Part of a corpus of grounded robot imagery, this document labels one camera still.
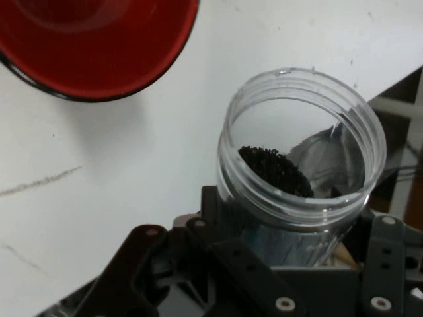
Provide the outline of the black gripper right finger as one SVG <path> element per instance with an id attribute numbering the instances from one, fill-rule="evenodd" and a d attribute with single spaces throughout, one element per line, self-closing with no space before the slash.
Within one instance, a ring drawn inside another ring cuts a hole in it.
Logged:
<path id="1" fill-rule="evenodd" d="M 358 264 L 356 316 L 422 315 L 422 231 L 365 208 L 343 243 Z"/>

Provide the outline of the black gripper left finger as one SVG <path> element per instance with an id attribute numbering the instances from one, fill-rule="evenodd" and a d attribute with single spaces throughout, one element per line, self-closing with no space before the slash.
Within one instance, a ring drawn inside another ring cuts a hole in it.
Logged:
<path id="1" fill-rule="evenodd" d="M 300 296 L 243 244 L 226 240 L 214 220 L 218 194 L 201 192 L 198 213 L 172 229 L 134 228 L 104 271 L 43 311 L 44 316 L 302 316 Z"/>

